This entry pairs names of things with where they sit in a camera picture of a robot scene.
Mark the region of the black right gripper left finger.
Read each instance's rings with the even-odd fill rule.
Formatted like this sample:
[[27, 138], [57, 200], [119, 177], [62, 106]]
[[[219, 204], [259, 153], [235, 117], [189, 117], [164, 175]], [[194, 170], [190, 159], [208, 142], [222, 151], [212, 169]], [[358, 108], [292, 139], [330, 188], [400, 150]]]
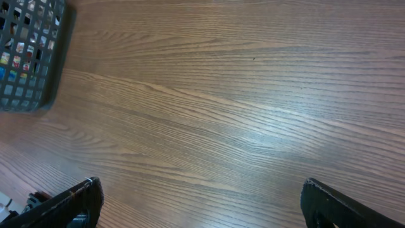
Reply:
[[91, 177], [58, 195], [30, 193], [22, 212], [14, 210], [1, 220], [1, 228], [59, 228], [97, 226], [104, 194], [98, 177]]

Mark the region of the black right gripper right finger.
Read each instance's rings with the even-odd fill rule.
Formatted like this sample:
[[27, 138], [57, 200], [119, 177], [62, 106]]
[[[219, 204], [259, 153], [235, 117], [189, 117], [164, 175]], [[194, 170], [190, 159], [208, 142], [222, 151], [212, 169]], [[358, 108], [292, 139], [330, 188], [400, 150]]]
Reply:
[[314, 179], [305, 180], [300, 195], [309, 228], [404, 228], [404, 225]]

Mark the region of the green yellow candy bag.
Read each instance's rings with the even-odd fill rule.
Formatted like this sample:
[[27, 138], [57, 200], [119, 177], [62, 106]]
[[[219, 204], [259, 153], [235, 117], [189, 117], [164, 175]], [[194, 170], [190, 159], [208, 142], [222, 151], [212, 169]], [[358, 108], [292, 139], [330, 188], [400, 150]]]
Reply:
[[[11, 54], [7, 51], [3, 51], [1, 54], [1, 80], [4, 80], [6, 75], [8, 76], [8, 81], [14, 82], [17, 78], [16, 69], [22, 65], [23, 72], [20, 74], [21, 84], [24, 83], [28, 78], [28, 70], [31, 66], [31, 57], [34, 53], [34, 47], [28, 46], [25, 56], [28, 58], [26, 61], [22, 61], [22, 54], [24, 51], [25, 44], [23, 42], [18, 42], [16, 45], [16, 52], [17, 54], [10, 59]], [[11, 62], [12, 69], [7, 72], [6, 65]]]

